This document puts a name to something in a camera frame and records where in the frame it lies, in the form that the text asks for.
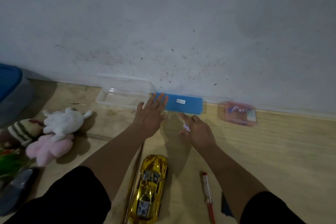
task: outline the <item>blue pencil case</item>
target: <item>blue pencil case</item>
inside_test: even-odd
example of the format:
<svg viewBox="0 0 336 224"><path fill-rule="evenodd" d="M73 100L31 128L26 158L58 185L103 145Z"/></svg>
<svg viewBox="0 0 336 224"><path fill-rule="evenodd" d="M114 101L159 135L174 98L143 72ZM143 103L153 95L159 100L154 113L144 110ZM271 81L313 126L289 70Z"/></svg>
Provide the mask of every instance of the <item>blue pencil case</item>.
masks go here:
<svg viewBox="0 0 336 224"><path fill-rule="evenodd" d="M187 97L174 94L166 94L166 95L169 96L165 108L165 110L167 111L184 112L192 114L201 114L203 111L203 100L201 98Z"/></svg>

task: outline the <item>white plush toy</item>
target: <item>white plush toy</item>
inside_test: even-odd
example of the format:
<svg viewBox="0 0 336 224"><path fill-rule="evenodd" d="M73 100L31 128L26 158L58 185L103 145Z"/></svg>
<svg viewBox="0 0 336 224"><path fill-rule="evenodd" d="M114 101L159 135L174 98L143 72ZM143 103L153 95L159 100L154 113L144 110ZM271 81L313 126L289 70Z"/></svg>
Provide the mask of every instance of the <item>white plush toy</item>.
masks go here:
<svg viewBox="0 0 336 224"><path fill-rule="evenodd" d="M82 114L68 107L64 112L49 113L44 110L43 114L47 116L44 120L46 127L43 132L45 134L53 132L55 135L50 140L57 142L64 139L66 135L76 132L83 125L84 119L92 115L92 111Z"/></svg>

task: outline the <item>forearm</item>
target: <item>forearm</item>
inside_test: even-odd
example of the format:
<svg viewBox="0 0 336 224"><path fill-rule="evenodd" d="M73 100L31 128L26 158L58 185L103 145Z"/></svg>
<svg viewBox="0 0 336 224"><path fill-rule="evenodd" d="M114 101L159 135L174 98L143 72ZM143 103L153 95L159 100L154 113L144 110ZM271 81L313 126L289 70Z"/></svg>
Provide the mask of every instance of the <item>forearm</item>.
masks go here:
<svg viewBox="0 0 336 224"><path fill-rule="evenodd" d="M118 192L134 155L145 140L141 128L131 125L81 164L93 171L111 201Z"/></svg>
<svg viewBox="0 0 336 224"><path fill-rule="evenodd" d="M239 223L248 201L255 194L268 191L267 188L219 146L200 150L199 153L216 176L232 214Z"/></svg>

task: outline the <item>wooden surface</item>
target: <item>wooden surface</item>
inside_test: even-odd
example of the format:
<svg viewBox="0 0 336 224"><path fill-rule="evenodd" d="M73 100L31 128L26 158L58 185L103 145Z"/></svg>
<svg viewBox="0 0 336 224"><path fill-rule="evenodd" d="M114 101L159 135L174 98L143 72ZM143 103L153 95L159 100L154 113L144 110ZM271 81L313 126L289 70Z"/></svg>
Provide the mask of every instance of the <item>wooden surface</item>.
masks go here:
<svg viewBox="0 0 336 224"><path fill-rule="evenodd" d="M72 106L95 112L83 128L72 150L53 161L43 172L31 197L43 195L49 186L78 166L90 154L124 130L134 112L97 105L99 89L62 83L32 81L35 99L20 118L38 117ZM211 127L218 145L284 200L307 223L335 223L336 213L336 122L319 118L257 112L258 126L248 128L221 120L222 107L204 104L200 118ZM200 155L177 136L183 122L168 113L160 130L146 140L142 158L162 154L168 158L169 174L157 223L209 223L199 172L209 175L217 223L235 223L220 211L221 189ZM121 223L135 159L105 221Z"/></svg>

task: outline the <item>red pen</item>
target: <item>red pen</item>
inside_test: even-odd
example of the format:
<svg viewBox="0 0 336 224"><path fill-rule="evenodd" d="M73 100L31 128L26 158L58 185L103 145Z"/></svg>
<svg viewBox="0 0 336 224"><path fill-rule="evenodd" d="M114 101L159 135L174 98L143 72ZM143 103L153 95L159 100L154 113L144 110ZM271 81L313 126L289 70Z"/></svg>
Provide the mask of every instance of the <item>red pen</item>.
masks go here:
<svg viewBox="0 0 336 224"><path fill-rule="evenodd" d="M213 212L213 202L211 200L211 195L210 195L210 188L209 188L209 183L208 183L208 174L207 173L203 173L203 183L204 183L204 190L205 190L205 196L206 196L206 201L205 203L207 204L208 207L208 214L209 214L209 218L212 224L216 224L215 221L215 214Z"/></svg>

